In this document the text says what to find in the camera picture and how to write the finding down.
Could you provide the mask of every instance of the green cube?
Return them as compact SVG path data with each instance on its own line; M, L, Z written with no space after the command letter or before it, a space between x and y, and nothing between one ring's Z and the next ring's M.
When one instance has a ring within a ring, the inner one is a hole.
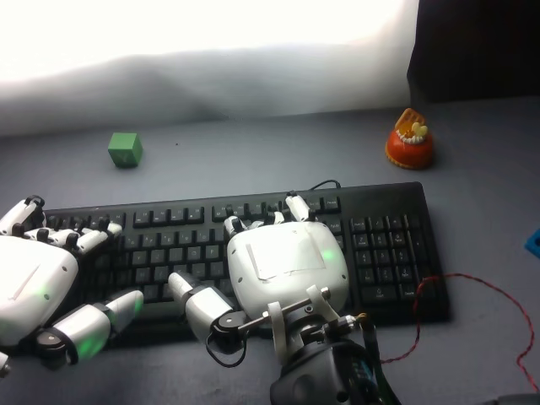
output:
M141 138L136 133L113 133L109 142L109 155L116 167L137 166L143 156Z

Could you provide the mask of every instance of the black keyboard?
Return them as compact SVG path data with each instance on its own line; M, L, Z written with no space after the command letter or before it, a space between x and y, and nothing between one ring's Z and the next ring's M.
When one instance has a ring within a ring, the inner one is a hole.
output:
M370 313L378 323L413 320L416 287L441 274L429 213L420 183L344 187L298 192L342 247L350 294L344 312ZM248 224L268 209L284 210L286 192L251 196L148 202L48 211L48 222L64 227L87 219L96 227L107 216L124 228L114 248L81 268L64 310L136 288L145 305L138 322L178 318L167 279L187 271L214 286L238 306L227 268L223 221L231 205ZM424 319L448 317L444 283L430 284L421 297Z

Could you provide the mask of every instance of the white robotic hand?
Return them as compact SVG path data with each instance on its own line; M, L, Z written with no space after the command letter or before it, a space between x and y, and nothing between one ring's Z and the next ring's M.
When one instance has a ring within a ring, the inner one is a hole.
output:
M250 329L269 322L278 358L285 363L303 345L302 331L338 319L336 311L348 295L343 253L300 196L291 192L285 202L293 222L286 222L289 213L268 211L264 221L247 226L228 208L224 227L229 235L229 276L243 310L234 312L217 289L201 285L189 274L170 275L180 313L186 314L207 348L214 343L222 353L234 353L245 347ZM285 317L298 312L303 315L293 326Z
M122 232L105 219L98 229L86 228L83 220L71 224L75 229L61 229L61 222L47 228L44 203L28 197L0 219L0 349L37 338L37 354L46 365L53 359L54 368L100 351L135 317L143 294L129 291L103 305L85 305L43 331L72 287L79 263ZM6 365L0 353L0 378Z

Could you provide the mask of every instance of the keyboard frame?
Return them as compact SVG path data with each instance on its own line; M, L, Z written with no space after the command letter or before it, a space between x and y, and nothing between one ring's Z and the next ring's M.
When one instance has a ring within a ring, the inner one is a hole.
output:
M98 213L114 213L125 212L126 223L122 236L138 235L150 232L159 233L162 231L180 231L180 230L200 230L200 229L219 229L223 227L222 222L212 221L212 207L217 203L244 204L244 203L262 203L280 201L284 203L287 192L271 192L256 195L233 196L233 197L210 197L210 198L195 198L190 200L176 200L166 202L141 202L113 206L99 207L81 207L70 209L55 209L46 210L46 216L84 216L94 215ZM385 184L375 186L357 186L357 187L342 187L324 188L313 191L298 191L298 194L305 199L311 197L330 198L338 196L340 200L340 213L319 213L317 217L324 221L328 217L341 217L342 220L342 235L345 243L345 260L348 266L349 285L351 291L349 301L342 313L350 313L357 315L360 312L367 311L375 320L375 323L380 324L407 324L413 321L413 302L399 301L398 305L372 305L363 306L360 299L360 286L358 282L358 274L355 271L354 262L354 247L352 234L349 228L349 220L351 218L363 217L384 217L392 214L403 215L406 213L415 213L419 216L424 233L424 241L429 254L429 264L433 275L441 275L442 269L437 247L435 245L435 237L431 226L428 206L424 197L424 189L419 182ZM159 210L160 208L171 209L175 207L183 208L200 208L204 207L204 223L203 224L182 224L149 228L133 228L133 215L138 210ZM226 257L226 249L224 246L224 256ZM450 303L444 280L436 284L437 300L429 301L428 305L420 303L419 314L423 321L447 321L451 317ZM159 309L156 307L152 310L144 310L143 312L151 316L143 316L143 319L148 320L154 318Z

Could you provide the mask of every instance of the desk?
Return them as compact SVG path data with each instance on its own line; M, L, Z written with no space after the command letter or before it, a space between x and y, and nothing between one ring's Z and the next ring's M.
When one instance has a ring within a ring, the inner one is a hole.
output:
M504 288L539 328L540 261L523 248L540 227L538 101L423 108L437 153L426 171L399 169L384 156L400 111L139 128L145 151L135 170L113 166L107 154L112 130L4 138L0 212L30 194L43 196L46 208L69 208L302 190L329 178L343 186L420 181L444 270ZM402 403L473 404L529 392L515 364L528 342L519 311L476 283L456 279L448 287L453 321L424 327L418 349L385 367ZM379 338L381 355L393 357L411 345L414 327L381 328ZM539 358L536 346L525 361L538 379ZM108 350L56 374L30 358L12 365L12 375L0 383L7 404L266 404L279 372L272 342L257 338L234 370L185 338Z

